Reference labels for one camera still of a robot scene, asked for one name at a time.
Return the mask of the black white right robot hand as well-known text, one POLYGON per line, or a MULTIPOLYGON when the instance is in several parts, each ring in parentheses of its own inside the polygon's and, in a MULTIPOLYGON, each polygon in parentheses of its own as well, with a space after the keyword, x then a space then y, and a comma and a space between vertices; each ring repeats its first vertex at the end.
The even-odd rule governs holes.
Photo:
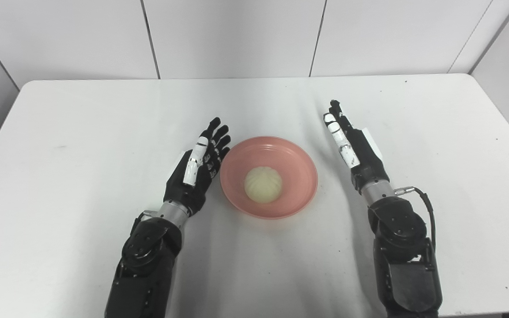
POLYGON ((337 145, 341 158, 350 170, 355 190, 361 193, 368 183, 389 181, 373 139, 365 129, 353 127, 343 113, 339 101, 335 99, 330 101, 329 111, 323 115, 323 121, 337 145))

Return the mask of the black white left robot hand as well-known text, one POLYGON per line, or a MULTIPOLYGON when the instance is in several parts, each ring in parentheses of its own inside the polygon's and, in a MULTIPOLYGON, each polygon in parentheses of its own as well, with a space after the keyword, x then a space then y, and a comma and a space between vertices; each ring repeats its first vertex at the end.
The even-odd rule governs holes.
POLYGON ((182 204, 189 216, 201 210, 212 180, 230 151, 228 132, 228 125, 222 125, 219 117, 210 121, 192 149, 184 152, 167 180, 164 201, 182 204))

